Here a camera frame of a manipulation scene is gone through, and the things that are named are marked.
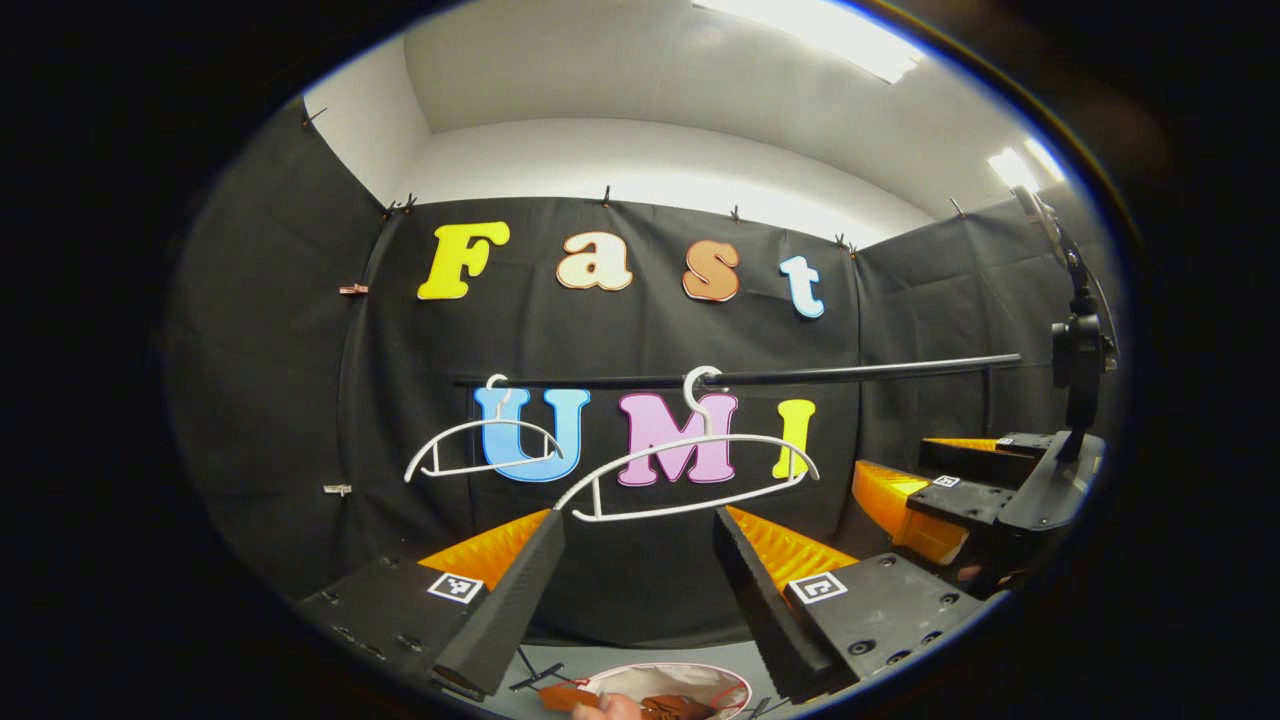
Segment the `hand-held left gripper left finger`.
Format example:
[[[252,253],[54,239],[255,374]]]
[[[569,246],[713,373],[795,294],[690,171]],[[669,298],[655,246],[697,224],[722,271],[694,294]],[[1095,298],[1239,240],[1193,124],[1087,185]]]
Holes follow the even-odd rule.
[[[402,685],[485,700],[500,688],[564,546],[564,515],[547,509],[425,559],[384,556],[296,607]]]

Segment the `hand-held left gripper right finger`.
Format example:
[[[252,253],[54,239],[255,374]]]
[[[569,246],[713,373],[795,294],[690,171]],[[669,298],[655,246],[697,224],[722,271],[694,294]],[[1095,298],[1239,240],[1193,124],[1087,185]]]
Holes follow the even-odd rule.
[[[771,682],[803,705],[874,684],[989,610],[897,553],[851,559],[732,506],[712,544]]]

